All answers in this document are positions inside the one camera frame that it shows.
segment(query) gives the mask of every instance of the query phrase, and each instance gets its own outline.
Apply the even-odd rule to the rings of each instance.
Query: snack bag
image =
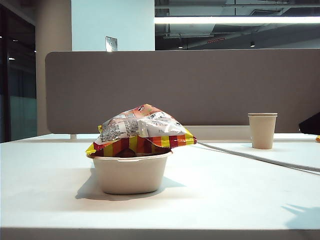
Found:
[[[86,150],[88,157],[140,157],[163,154],[195,144],[197,139],[172,116],[144,104],[98,126],[100,136]]]

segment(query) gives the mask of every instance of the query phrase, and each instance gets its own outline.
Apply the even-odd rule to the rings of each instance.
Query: cable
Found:
[[[200,141],[198,141],[197,143],[200,144],[200,145],[203,145],[203,146],[205,146],[207,148],[210,148],[210,149],[218,150],[218,151],[221,151],[221,152],[224,152],[224,153],[228,153],[228,154],[232,154],[232,155],[237,155],[237,156],[244,157],[244,158],[254,159],[254,160],[266,162],[266,163],[269,163],[269,164],[279,165],[279,166],[286,167],[286,168],[302,169],[302,170],[307,170],[307,171],[313,171],[313,172],[319,172],[320,173],[320,168],[318,168],[318,167],[304,166],[304,165],[298,165],[298,164],[293,164],[293,163],[286,163],[286,162],[282,162],[282,161],[275,161],[275,160],[271,160],[271,159],[268,159],[268,158],[255,156],[255,155],[251,155],[251,154],[247,154],[247,153],[243,153],[243,152],[227,150],[227,149],[220,148],[220,147],[217,147],[217,146],[211,146],[209,144],[205,144],[205,143],[200,142]]]

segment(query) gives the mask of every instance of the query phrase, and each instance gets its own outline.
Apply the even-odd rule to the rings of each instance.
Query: paper cup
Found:
[[[108,194],[142,194],[156,191],[161,184],[166,161],[172,151],[142,157],[93,158],[97,180]]]
[[[252,147],[272,149],[277,113],[248,113]]]

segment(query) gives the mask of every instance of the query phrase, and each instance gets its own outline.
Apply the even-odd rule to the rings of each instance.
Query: white table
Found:
[[[173,150],[156,192],[111,195],[99,190],[85,156],[96,136],[0,145],[2,239],[320,239],[319,173],[193,145]],[[315,136],[292,136],[272,150],[213,144],[320,168]]]

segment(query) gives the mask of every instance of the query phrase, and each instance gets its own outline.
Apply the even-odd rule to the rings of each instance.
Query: red and yellow striped packaging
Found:
[[[119,130],[122,122],[126,134],[125,130]],[[101,135],[86,150],[88,156],[114,157],[126,149],[139,156],[157,155],[197,143],[197,139],[172,116],[148,104],[122,112],[98,129]]]

